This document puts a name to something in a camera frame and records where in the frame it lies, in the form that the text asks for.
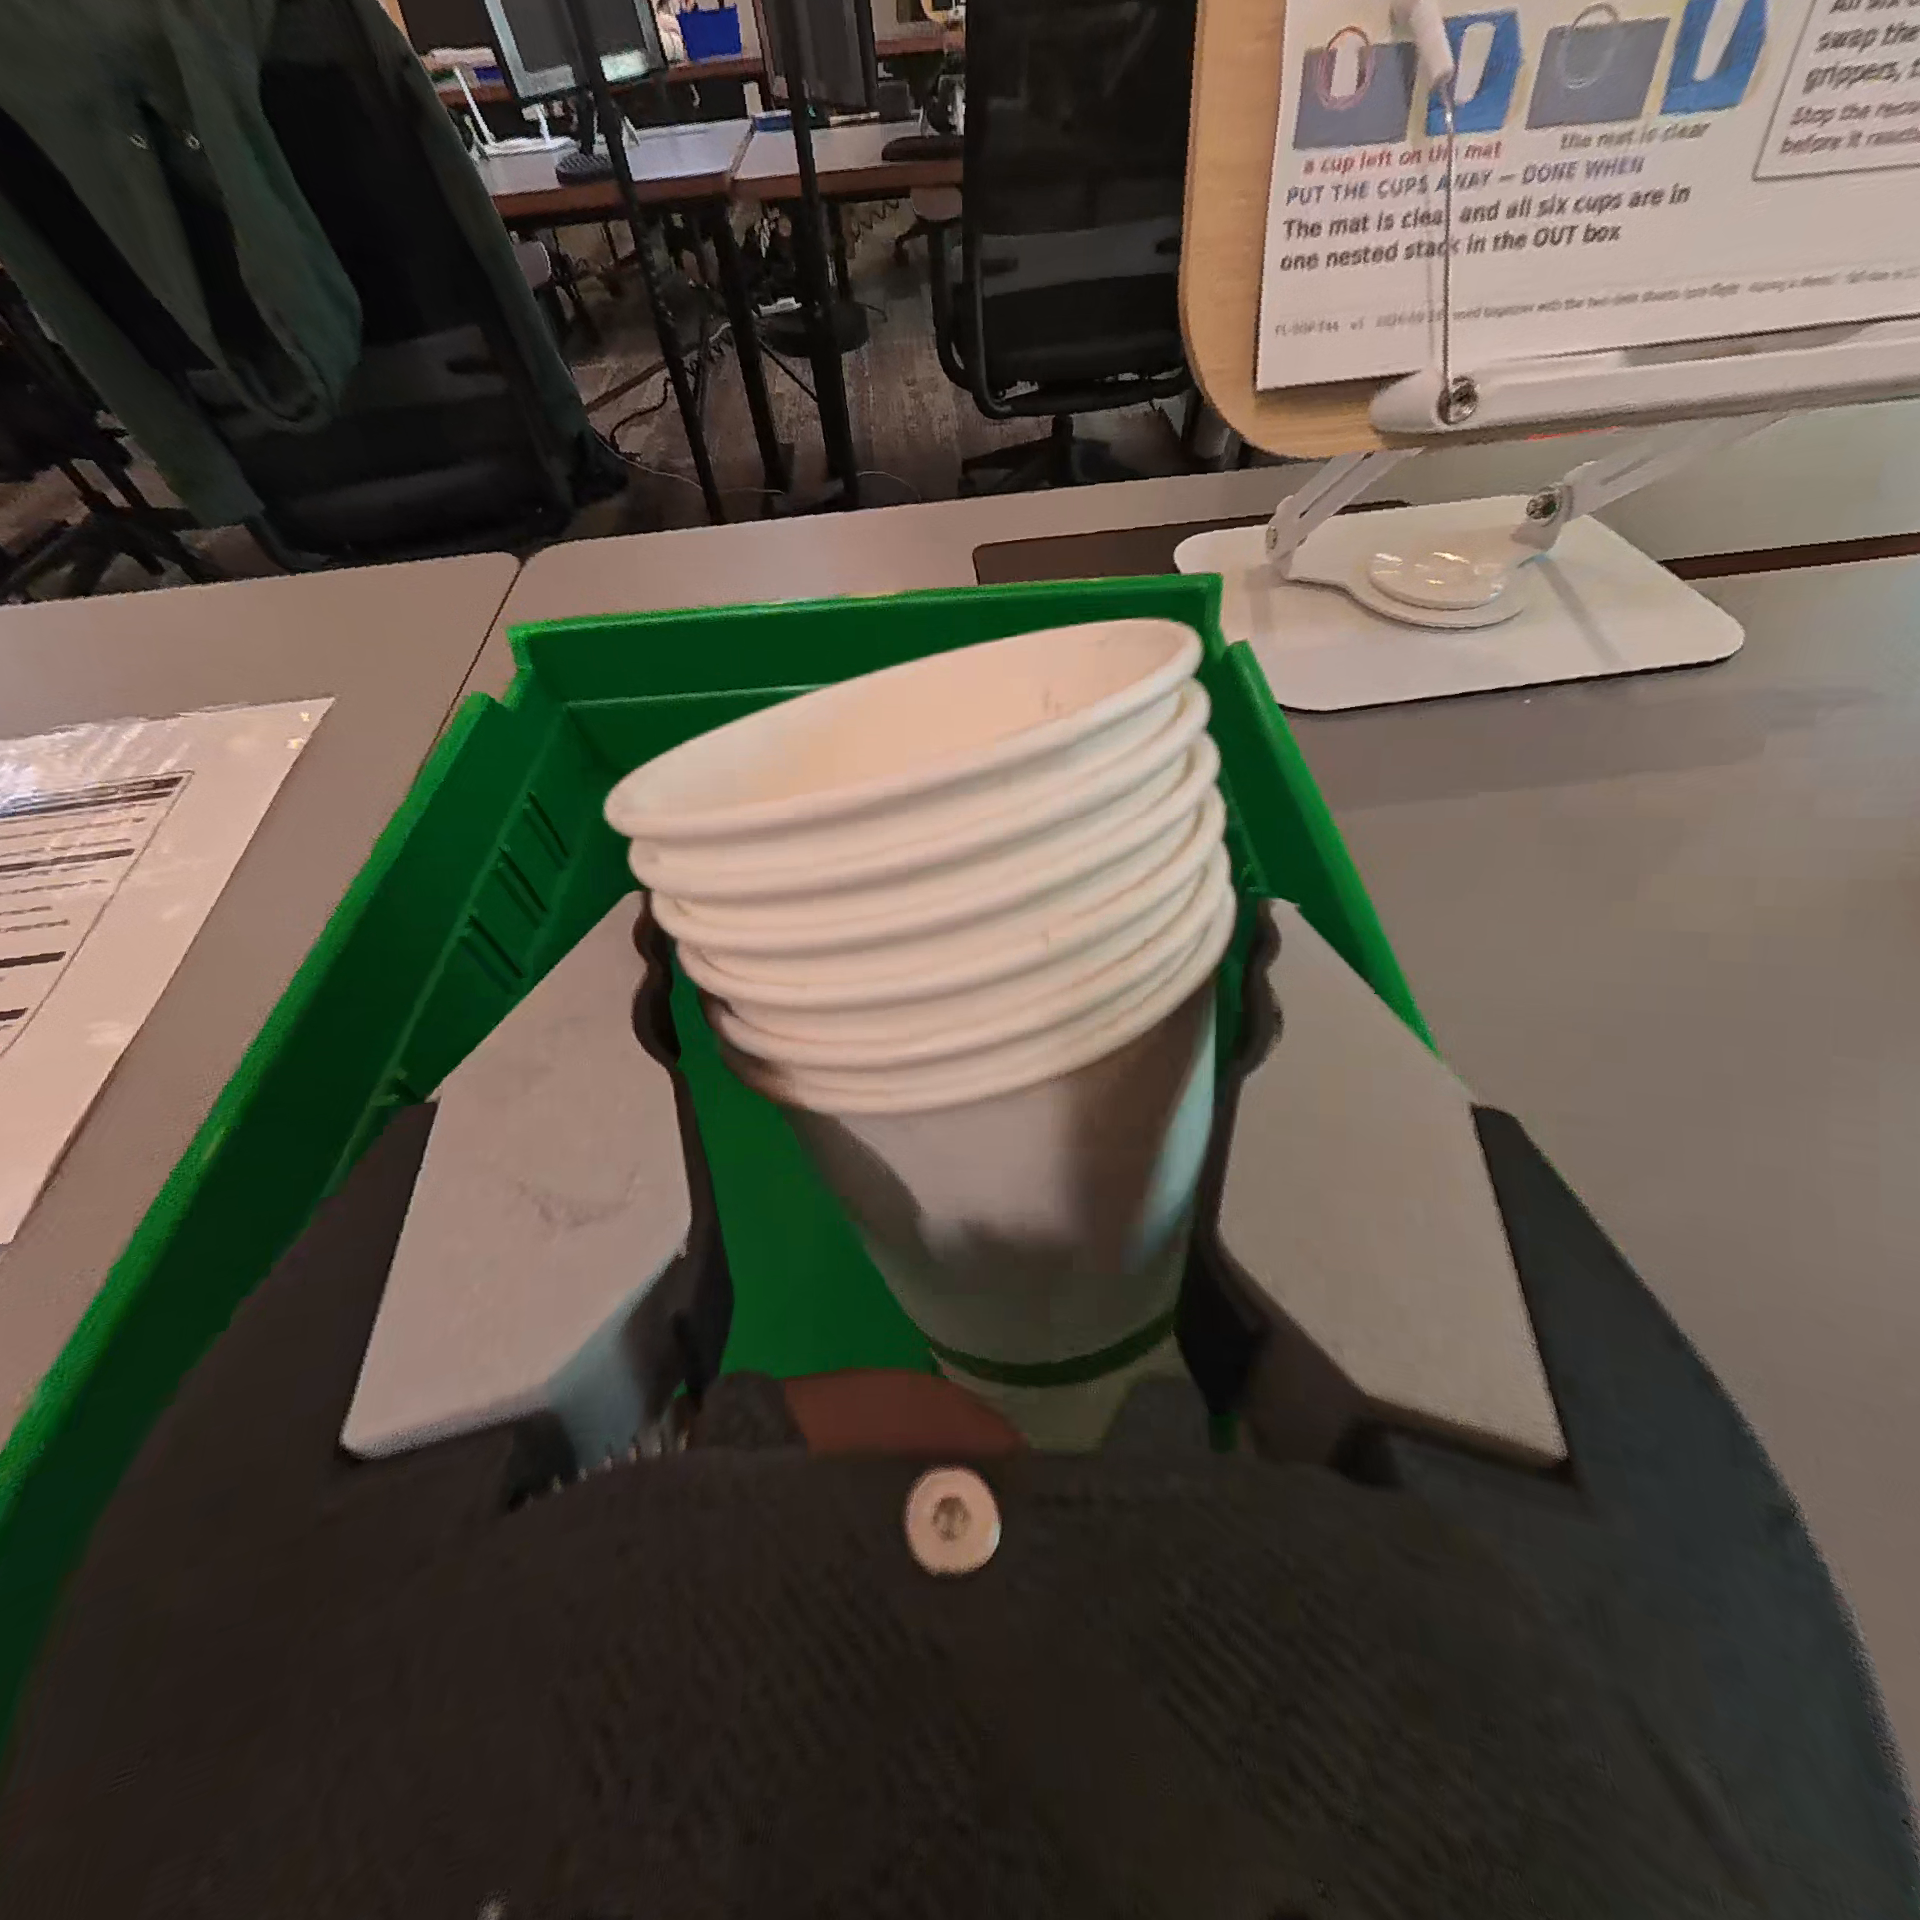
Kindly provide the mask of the black office chair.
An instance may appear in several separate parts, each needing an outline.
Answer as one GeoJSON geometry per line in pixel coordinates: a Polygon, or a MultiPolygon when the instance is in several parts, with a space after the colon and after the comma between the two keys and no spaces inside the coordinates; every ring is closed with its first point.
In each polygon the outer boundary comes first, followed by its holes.
{"type": "Polygon", "coordinates": [[[1196,2],[981,2],[961,211],[928,239],[948,381],[1047,434],[963,463],[963,497],[1134,477],[1076,420],[1192,393],[1183,208],[1196,2]]]}

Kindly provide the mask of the dark green jacket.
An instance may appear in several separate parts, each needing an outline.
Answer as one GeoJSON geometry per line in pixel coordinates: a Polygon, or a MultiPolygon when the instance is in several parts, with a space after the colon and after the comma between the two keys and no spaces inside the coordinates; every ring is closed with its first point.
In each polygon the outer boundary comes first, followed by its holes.
{"type": "Polygon", "coordinates": [[[199,526],[490,545],[612,476],[379,5],[4,5],[2,52],[4,269],[199,526]]]}

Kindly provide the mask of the stack of white paper cups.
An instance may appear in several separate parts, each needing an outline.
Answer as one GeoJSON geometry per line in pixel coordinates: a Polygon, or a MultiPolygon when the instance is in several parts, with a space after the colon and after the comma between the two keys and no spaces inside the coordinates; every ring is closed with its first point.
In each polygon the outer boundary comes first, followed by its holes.
{"type": "Polygon", "coordinates": [[[1196,626],[903,661],[623,775],[605,816],[939,1370],[1090,1446],[1174,1332],[1239,901],[1196,626]]]}

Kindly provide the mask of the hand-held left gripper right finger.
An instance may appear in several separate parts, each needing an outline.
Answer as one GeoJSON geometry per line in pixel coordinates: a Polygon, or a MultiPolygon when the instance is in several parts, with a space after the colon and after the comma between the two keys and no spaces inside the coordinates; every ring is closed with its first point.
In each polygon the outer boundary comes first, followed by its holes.
{"type": "Polygon", "coordinates": [[[1428,1437],[1569,1458],[1475,1099],[1292,903],[1256,903],[1196,1196],[1183,1357],[1263,1458],[1428,1437]]]}

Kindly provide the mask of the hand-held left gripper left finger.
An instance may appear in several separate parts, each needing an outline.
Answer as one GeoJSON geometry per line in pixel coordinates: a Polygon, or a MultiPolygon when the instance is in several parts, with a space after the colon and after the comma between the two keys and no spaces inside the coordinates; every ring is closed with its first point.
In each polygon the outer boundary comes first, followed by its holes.
{"type": "Polygon", "coordinates": [[[733,1289],[673,988],[627,892],[442,1083],[345,1451],[546,1424],[612,1463],[718,1379],[733,1289]]]}

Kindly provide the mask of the wooden instruction board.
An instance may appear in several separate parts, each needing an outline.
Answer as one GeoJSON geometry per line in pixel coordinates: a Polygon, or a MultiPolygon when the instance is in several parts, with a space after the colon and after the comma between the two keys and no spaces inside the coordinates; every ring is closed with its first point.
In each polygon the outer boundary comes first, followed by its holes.
{"type": "Polygon", "coordinates": [[[1300,457],[1916,396],[1917,5],[1201,5],[1179,313],[1300,457]]]}

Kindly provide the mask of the grey background desk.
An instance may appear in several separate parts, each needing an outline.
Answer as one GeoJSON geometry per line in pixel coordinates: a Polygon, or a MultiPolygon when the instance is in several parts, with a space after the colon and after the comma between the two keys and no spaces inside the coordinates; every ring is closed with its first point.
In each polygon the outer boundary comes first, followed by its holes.
{"type": "Polygon", "coordinates": [[[646,231],[661,222],[686,220],[712,250],[730,317],[730,339],[755,420],[763,466],[760,494],[773,503],[791,503],[792,481],[763,381],[760,328],[731,225],[731,213],[740,206],[757,213],[784,208],[791,222],[791,244],[801,277],[803,342],[815,368],[811,393],[834,476],[828,494],[815,507],[852,513],[862,503],[841,371],[843,342],[828,308],[828,299],[846,295],[850,284],[837,261],[828,256],[828,215],[821,194],[826,177],[812,171],[815,151],[809,130],[795,126],[788,146],[791,156],[781,172],[755,172],[755,165],[773,154],[773,137],[749,121],[723,121],[647,130],[634,140],[613,134],[608,156],[558,146],[509,150],[492,142],[472,159],[493,211],[509,231],[560,231],[588,222],[627,226],[632,251],[627,259],[613,259],[613,266],[627,266],[640,274],[653,306],[660,360],[685,421],[706,514],[714,520],[724,520],[726,514],[703,423],[706,336],[695,333],[688,344],[679,337],[655,273],[657,263],[647,254],[646,231]]]}

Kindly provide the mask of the green plastic bin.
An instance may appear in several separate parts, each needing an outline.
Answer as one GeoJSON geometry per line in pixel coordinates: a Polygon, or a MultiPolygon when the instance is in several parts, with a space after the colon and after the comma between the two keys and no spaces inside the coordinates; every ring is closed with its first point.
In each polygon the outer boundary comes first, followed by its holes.
{"type": "Polygon", "coordinates": [[[1196,627],[1235,882],[1292,901],[1423,1042],[1341,831],[1262,666],[1197,578],[1017,582],[519,626],[108,1269],[4,1446],[2,1714],[182,1376],[386,1124],[435,1092],[625,887],[602,819],[636,763],[815,686],[1030,629],[1196,627]]]}

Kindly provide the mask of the white printed sheet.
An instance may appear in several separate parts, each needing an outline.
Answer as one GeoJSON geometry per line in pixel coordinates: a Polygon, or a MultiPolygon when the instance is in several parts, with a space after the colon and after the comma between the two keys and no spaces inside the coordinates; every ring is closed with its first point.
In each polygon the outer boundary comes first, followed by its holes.
{"type": "Polygon", "coordinates": [[[117,719],[2,743],[2,1244],[334,704],[117,719]]]}

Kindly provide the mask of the computer monitor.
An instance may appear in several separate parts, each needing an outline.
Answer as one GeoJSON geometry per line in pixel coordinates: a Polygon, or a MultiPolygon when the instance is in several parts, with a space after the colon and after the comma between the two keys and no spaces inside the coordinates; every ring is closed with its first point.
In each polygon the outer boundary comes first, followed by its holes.
{"type": "MultiPolygon", "coordinates": [[[[502,82],[521,105],[543,105],[587,87],[575,76],[572,13],[567,2],[485,2],[502,82]]],[[[668,71],[657,16],[647,2],[583,2],[588,48],[605,85],[627,89],[668,71]]]]}

